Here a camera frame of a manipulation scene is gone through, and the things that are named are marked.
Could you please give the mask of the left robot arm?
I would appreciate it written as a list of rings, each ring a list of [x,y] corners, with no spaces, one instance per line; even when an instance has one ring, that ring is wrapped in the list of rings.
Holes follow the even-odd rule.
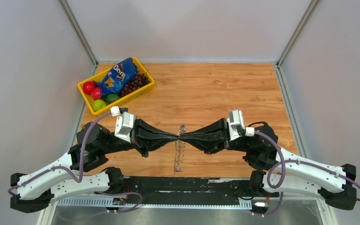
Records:
[[[119,116],[114,132],[90,122],[76,138],[76,145],[42,169],[11,175],[11,209],[38,212],[63,198],[86,193],[128,195],[119,168],[108,167],[95,175],[88,172],[105,164],[108,154],[136,150],[147,157],[151,151],[178,140],[179,135],[152,127],[142,119]]]

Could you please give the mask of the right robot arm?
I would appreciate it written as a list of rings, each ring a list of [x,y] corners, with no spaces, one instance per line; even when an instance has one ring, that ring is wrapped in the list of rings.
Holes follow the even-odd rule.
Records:
[[[249,181],[250,192],[254,195],[264,192],[309,195],[341,210],[352,210],[357,202],[353,184],[355,166],[325,165],[291,153],[279,147],[278,136],[266,122],[245,127],[239,121],[220,119],[199,130],[181,134],[179,140],[208,155],[222,150],[244,152],[244,161],[254,169]]]

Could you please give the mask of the metal keyring holder plate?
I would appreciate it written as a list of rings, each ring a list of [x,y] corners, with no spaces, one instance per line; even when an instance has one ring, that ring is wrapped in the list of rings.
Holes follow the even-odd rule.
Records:
[[[175,160],[174,160],[174,173],[179,173],[179,172],[182,172],[180,165],[183,162],[182,158],[184,157],[185,142],[183,142],[181,140],[177,140],[175,142],[175,147],[176,147],[176,154],[175,154]]]

